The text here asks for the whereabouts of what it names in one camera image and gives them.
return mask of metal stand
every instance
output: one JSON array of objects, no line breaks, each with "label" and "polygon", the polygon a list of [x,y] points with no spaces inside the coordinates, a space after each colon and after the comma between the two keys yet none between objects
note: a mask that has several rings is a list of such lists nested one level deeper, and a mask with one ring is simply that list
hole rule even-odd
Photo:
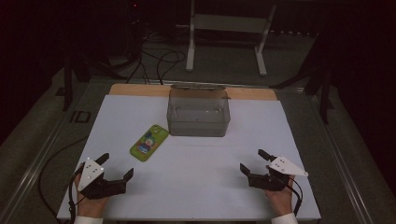
[{"label": "metal stand", "polygon": [[195,14],[194,5],[195,5],[195,1],[191,0],[190,44],[189,44],[189,52],[187,54],[187,65],[186,65],[187,71],[191,72],[194,67],[195,29],[236,31],[236,32],[262,34],[262,41],[257,47],[255,47],[254,52],[256,54],[256,60],[257,60],[257,65],[259,67],[260,76],[262,77],[267,76],[264,59],[262,57],[262,49],[264,48],[265,40],[270,31],[271,21],[272,18],[274,17],[274,13],[276,10],[275,5],[271,7],[267,19]]}]

